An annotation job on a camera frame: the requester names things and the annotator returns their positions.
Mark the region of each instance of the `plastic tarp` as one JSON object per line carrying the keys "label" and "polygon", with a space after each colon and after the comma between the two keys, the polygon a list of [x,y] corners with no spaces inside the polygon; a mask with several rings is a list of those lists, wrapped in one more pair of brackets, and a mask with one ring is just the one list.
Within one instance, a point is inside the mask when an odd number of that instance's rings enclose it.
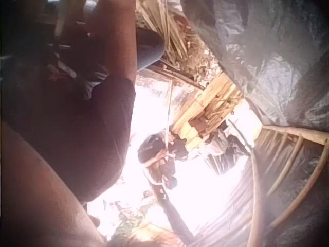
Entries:
{"label": "plastic tarp", "polygon": [[265,125],[328,130],[328,22],[295,0],[182,0],[193,29]]}

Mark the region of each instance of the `skin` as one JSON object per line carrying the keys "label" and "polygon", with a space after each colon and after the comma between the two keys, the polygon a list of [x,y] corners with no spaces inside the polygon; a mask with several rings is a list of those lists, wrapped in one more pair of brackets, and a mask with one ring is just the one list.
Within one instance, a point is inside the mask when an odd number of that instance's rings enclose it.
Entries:
{"label": "skin", "polygon": [[106,37],[105,70],[135,84],[137,45],[135,0],[99,0],[86,24],[92,35]]}
{"label": "skin", "polygon": [[1,143],[3,229],[15,236],[29,236],[23,240],[28,246],[57,246],[56,239],[51,238],[57,233],[87,238],[95,246],[105,246],[103,237],[72,192],[4,122]]}

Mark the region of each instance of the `bamboo pole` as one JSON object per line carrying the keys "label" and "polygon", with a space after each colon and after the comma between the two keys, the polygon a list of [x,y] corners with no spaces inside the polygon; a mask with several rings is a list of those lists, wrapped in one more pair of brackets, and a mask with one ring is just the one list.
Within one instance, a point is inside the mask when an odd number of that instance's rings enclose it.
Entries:
{"label": "bamboo pole", "polygon": [[173,80],[170,80],[169,88],[168,88],[168,101],[167,101],[168,115],[167,115],[166,135],[164,137],[167,151],[168,151],[168,144],[169,144],[169,123],[170,123],[170,106],[171,106],[172,92],[173,92]]}
{"label": "bamboo pole", "polygon": [[257,159],[254,151],[251,151],[251,164],[253,175],[253,209],[251,229],[248,239],[248,247],[261,247],[263,238],[263,206],[262,206],[262,192],[261,179],[258,173]]}
{"label": "bamboo pole", "polygon": [[267,195],[270,196],[271,194],[273,194],[274,191],[277,190],[277,188],[280,186],[280,184],[282,183],[282,181],[284,180],[284,178],[286,177],[286,175],[288,174],[302,144],[303,144],[304,138],[302,136],[298,137],[298,140],[296,142],[296,145],[293,149],[293,152],[291,153],[287,163],[285,164],[285,166],[283,167],[283,170],[281,171],[280,175],[278,176],[278,178],[276,179],[276,181],[274,182],[274,184],[272,185],[271,189],[268,191]]}
{"label": "bamboo pole", "polygon": [[321,132],[317,130],[309,130],[304,128],[294,128],[294,127],[278,127],[278,126],[263,126],[264,129],[279,131],[282,133],[288,133],[291,135],[301,136],[304,139],[310,140],[314,143],[319,143],[325,145],[329,139],[329,133]]}
{"label": "bamboo pole", "polygon": [[298,196],[291,202],[288,208],[278,217],[276,218],[270,225],[269,229],[272,230],[280,225],[283,221],[285,221],[302,203],[302,201],[306,198],[308,193],[312,190],[313,186],[315,185],[316,181],[318,180],[321,172],[325,168],[326,164],[328,163],[329,158],[329,143],[326,143],[324,149],[322,151],[321,157],[317,166],[315,167],[312,175],[309,177],[306,185],[302,189],[302,191],[298,194]]}
{"label": "bamboo pole", "polygon": [[267,167],[267,169],[266,169],[266,171],[265,171],[265,174],[267,174],[267,173],[269,172],[269,170],[271,169],[271,167],[273,166],[273,164],[274,164],[275,161],[277,160],[279,154],[280,154],[281,151],[282,151],[282,148],[283,148],[284,144],[285,144],[286,141],[287,141],[287,138],[288,138],[288,133],[284,133],[284,134],[283,134],[283,138],[281,139],[280,145],[279,145],[279,147],[278,147],[278,149],[277,149],[277,151],[276,151],[276,153],[275,153],[275,155],[274,155],[274,157],[273,157],[271,163],[268,165],[268,167]]}

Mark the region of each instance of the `dark clothing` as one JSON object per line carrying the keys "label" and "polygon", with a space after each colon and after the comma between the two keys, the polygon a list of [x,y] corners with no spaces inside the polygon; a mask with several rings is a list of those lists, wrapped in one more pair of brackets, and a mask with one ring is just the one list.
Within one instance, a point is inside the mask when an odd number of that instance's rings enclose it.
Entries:
{"label": "dark clothing", "polygon": [[57,105],[43,100],[39,109],[24,101],[9,122],[74,195],[86,202],[105,192],[121,175],[134,100],[130,81],[109,76],[93,89],[90,100],[65,98]]}
{"label": "dark clothing", "polygon": [[[95,199],[121,175],[135,100],[132,83],[107,76],[102,69],[104,44],[86,33],[65,43],[69,48],[55,49],[57,59],[48,46],[53,42],[50,25],[5,27],[3,120],[35,148],[81,202]],[[163,40],[155,32],[138,29],[137,43],[139,69],[163,54]],[[49,64],[58,71],[55,77],[62,78],[49,78]]]}
{"label": "dark clothing", "polygon": [[160,135],[151,135],[145,139],[138,149],[139,162],[145,163],[149,159],[155,157],[158,152],[164,149],[165,143],[163,142]]}
{"label": "dark clothing", "polygon": [[[165,143],[159,134],[151,135],[140,145],[138,149],[138,159],[141,163],[145,163],[149,159],[155,157],[165,147]],[[162,158],[146,169],[150,177],[156,183],[162,182],[162,176],[170,178],[173,177],[176,172],[175,162],[171,157],[169,157],[167,161]]]}

